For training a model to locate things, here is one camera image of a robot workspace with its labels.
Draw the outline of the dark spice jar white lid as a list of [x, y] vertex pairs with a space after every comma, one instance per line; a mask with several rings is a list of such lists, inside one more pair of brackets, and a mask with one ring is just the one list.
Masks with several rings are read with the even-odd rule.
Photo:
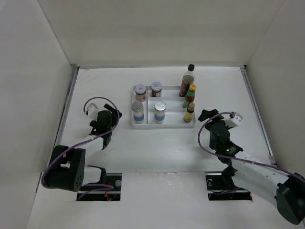
[[162, 84], [158, 81], [155, 81], [151, 84], [151, 95], [152, 97], [161, 97], [162, 96]]

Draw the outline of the small yellow label bottle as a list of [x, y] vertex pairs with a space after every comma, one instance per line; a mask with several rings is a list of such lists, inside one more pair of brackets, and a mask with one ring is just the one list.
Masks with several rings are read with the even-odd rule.
[[192, 121], [194, 115], [194, 109], [195, 109], [195, 104], [193, 102], [189, 103], [183, 118], [185, 122], [189, 123]]

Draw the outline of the red sauce bottle yellow cap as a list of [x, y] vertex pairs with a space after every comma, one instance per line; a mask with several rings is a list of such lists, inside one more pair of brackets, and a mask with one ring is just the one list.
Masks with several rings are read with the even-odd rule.
[[196, 88], [196, 84], [193, 83], [190, 85], [189, 90], [184, 98], [183, 108], [187, 108], [189, 104], [194, 101]]

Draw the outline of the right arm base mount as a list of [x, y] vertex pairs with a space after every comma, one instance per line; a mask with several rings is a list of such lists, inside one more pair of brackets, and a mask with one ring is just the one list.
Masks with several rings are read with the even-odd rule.
[[252, 193], [236, 187], [230, 178], [226, 178], [220, 172], [206, 173], [206, 186], [210, 201], [252, 201]]

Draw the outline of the dark soy sauce bottle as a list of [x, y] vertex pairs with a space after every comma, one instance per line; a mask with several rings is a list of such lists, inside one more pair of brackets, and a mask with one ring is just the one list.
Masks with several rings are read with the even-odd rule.
[[189, 90], [190, 85], [194, 83], [194, 79], [195, 79], [193, 73], [194, 69], [195, 69], [194, 64], [188, 65], [188, 71], [183, 75], [182, 83], [180, 86], [180, 92], [179, 92], [180, 97], [185, 97]]

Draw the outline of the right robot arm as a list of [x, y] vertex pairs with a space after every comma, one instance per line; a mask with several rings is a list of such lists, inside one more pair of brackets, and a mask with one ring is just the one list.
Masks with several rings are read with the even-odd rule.
[[225, 188], [234, 186], [246, 189], [273, 205], [288, 222], [299, 225], [305, 218], [305, 179], [267, 165], [246, 153], [230, 139], [229, 130], [238, 127], [242, 116], [236, 112], [202, 110], [198, 120], [202, 131], [209, 131], [209, 148], [203, 150], [217, 157], [227, 168], [221, 176]]

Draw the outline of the orange spice jar white lid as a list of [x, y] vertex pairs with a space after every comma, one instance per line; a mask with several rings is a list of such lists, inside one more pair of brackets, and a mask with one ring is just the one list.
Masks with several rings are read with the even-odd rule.
[[146, 86], [143, 84], [138, 84], [135, 86], [135, 99], [139, 102], [144, 102], [146, 100]]

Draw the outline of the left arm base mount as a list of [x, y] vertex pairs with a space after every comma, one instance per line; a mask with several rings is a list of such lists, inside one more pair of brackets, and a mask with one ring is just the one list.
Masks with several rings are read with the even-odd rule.
[[88, 166], [77, 201], [120, 201], [122, 174], [108, 173], [103, 167]]

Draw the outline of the blue label jar silver lid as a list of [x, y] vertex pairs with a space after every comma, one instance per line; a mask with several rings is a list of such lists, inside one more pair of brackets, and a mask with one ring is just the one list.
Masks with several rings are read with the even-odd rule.
[[132, 103], [132, 116], [135, 123], [142, 124], [144, 122], [144, 108], [142, 102], [135, 101]]

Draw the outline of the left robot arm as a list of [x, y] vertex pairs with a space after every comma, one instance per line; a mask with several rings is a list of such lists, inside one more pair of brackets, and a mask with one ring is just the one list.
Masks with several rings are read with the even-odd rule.
[[89, 166], [86, 159], [104, 150], [111, 141], [112, 130], [122, 117], [122, 113], [109, 104], [99, 110], [90, 104], [86, 114], [90, 117], [89, 135], [75, 146], [57, 145], [54, 147], [41, 183], [45, 188], [77, 192], [83, 187], [108, 190], [107, 173], [103, 167]]

